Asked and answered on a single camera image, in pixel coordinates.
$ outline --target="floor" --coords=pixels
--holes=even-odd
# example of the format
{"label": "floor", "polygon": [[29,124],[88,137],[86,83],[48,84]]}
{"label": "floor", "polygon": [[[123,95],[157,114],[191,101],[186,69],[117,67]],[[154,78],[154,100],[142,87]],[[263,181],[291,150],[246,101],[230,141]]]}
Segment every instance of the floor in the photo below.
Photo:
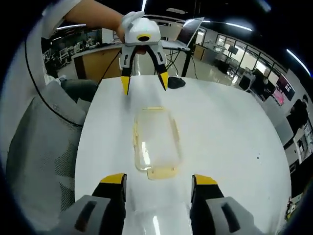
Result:
{"label": "floor", "polygon": [[[167,58],[170,58],[170,50],[165,50],[165,53],[168,55]],[[170,76],[179,76],[181,75],[184,63],[185,63],[185,58],[186,54],[184,52],[181,52],[179,54],[173,54],[173,60],[176,58],[178,55],[177,59],[175,60],[175,66],[178,70],[178,73],[176,71],[176,68],[172,65],[169,69],[169,75]],[[216,67],[211,66],[209,64],[205,64],[202,61],[194,58],[195,65],[192,60],[190,60],[188,71],[186,77],[194,78],[196,77],[199,80],[204,80],[204,81],[212,81],[212,82],[217,82],[221,83],[224,85],[232,86],[233,78],[230,76],[221,73]],[[154,74],[154,66],[152,63],[152,60],[148,54],[145,55],[138,55],[136,64],[135,64],[135,75],[152,75]],[[77,79],[77,75],[75,72],[75,67],[73,63],[68,64],[67,66],[61,68],[58,71],[59,76],[64,76],[67,79]]]}

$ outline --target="white table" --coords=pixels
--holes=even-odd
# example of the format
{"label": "white table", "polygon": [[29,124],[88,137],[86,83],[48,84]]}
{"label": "white table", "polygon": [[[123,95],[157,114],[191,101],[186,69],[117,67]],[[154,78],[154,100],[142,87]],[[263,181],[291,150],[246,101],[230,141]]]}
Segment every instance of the white table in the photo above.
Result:
{"label": "white table", "polygon": [[[186,205],[186,214],[177,215],[183,221],[188,219],[191,177],[202,174],[215,179],[224,196],[233,197],[252,213],[262,232],[276,232],[284,220],[291,180],[271,121],[246,92],[184,80],[185,87],[164,91],[156,76],[134,76],[128,96],[120,78],[101,82],[80,138],[76,200],[91,195],[102,178],[123,172],[127,174],[125,226],[133,226],[129,224],[132,211],[168,209],[168,205],[177,211]],[[183,163],[175,178],[150,181],[134,165],[134,117],[144,107],[160,105],[176,120]]]}

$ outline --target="plastic lid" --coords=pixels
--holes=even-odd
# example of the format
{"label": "plastic lid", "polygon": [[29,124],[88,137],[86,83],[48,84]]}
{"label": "plastic lid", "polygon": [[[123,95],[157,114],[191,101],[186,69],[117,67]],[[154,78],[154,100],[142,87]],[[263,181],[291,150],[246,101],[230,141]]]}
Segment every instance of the plastic lid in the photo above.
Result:
{"label": "plastic lid", "polygon": [[134,125],[135,165],[149,179],[175,176],[181,163],[179,133],[175,120],[163,107],[141,110]]}

